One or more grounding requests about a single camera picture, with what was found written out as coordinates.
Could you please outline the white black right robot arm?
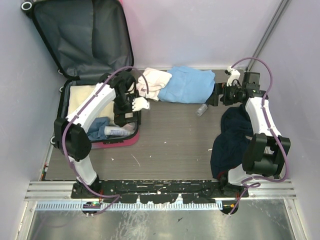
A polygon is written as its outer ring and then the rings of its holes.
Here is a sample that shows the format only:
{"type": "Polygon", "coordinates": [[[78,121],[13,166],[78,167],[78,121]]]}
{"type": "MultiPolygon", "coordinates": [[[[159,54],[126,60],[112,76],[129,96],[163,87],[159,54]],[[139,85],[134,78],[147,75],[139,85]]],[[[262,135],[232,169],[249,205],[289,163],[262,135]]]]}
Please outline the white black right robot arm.
{"type": "Polygon", "coordinates": [[[239,197],[257,180],[281,183],[291,141],[283,137],[269,110],[268,93],[260,89],[260,74],[226,70],[227,82],[216,83],[208,103],[229,108],[220,120],[210,167],[220,194],[239,197]]]}

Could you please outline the clear plastic cup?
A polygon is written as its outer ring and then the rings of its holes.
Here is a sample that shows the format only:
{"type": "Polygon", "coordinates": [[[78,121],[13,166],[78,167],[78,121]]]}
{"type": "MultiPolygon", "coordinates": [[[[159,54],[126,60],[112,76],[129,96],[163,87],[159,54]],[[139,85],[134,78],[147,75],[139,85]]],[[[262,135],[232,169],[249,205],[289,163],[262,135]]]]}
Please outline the clear plastic cup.
{"type": "Polygon", "coordinates": [[[127,123],[126,125],[124,125],[122,128],[126,131],[129,132],[134,132],[136,129],[136,123],[135,122],[131,122],[131,123],[127,123]]]}

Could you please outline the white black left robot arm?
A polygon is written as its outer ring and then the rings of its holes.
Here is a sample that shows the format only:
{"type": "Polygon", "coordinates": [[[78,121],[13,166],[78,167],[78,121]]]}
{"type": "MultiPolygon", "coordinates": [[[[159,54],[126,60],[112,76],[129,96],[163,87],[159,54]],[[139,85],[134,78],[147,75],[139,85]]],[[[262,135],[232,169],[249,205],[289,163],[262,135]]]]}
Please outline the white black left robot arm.
{"type": "Polygon", "coordinates": [[[136,79],[128,71],[105,74],[85,100],[54,121],[51,144],[59,149],[76,175],[76,185],[88,198],[102,194],[90,152],[94,148],[125,147],[139,137],[141,112],[136,79]]]}

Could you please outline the white plastic bottle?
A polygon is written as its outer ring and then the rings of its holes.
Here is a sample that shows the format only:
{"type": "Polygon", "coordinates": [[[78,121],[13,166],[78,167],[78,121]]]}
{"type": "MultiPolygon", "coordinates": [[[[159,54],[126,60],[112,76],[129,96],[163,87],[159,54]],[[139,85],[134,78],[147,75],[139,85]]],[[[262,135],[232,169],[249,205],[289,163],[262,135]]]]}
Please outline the white plastic bottle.
{"type": "Polygon", "coordinates": [[[104,134],[106,136],[130,136],[132,132],[118,126],[106,126],[104,128],[104,134]]]}

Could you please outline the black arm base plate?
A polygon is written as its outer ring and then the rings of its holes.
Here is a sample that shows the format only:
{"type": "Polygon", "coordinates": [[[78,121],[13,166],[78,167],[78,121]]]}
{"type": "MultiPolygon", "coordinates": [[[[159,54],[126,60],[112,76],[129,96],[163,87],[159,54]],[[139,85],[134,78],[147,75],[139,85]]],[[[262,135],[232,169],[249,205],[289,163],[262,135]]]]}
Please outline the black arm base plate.
{"type": "Polygon", "coordinates": [[[124,204],[215,203],[218,198],[237,199],[244,187],[222,184],[216,180],[101,180],[99,194],[120,195],[124,204]]]}

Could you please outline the beige cloth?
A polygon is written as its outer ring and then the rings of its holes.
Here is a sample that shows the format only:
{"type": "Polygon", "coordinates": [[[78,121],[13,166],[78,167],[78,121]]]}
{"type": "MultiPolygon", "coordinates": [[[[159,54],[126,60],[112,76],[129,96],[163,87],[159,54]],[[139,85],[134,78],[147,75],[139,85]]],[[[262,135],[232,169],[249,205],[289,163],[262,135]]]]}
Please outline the beige cloth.
{"type": "MultiPolygon", "coordinates": [[[[73,113],[89,97],[95,87],[95,85],[71,86],[67,115],[73,113]]],[[[108,117],[111,121],[114,121],[114,102],[106,105],[97,117],[108,117]]]]}

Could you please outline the small clear vial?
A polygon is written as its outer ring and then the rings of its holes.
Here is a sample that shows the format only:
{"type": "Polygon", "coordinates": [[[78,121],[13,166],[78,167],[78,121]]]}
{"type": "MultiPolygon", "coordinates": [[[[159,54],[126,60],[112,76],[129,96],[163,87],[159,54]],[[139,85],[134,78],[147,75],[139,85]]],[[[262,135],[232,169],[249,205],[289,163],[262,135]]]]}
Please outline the small clear vial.
{"type": "Polygon", "coordinates": [[[195,114],[198,116],[198,117],[201,117],[208,109],[208,105],[206,103],[202,104],[198,110],[195,112],[195,114]]]}

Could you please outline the dark blue patterned cloth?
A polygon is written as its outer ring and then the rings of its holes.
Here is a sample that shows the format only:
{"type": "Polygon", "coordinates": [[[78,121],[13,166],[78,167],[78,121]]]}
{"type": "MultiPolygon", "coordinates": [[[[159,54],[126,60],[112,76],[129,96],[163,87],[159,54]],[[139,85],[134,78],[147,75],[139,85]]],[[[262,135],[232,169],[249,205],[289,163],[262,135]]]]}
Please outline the dark blue patterned cloth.
{"type": "Polygon", "coordinates": [[[110,125],[109,117],[97,117],[90,125],[87,136],[90,141],[106,140],[108,136],[105,134],[105,127],[110,125]]]}

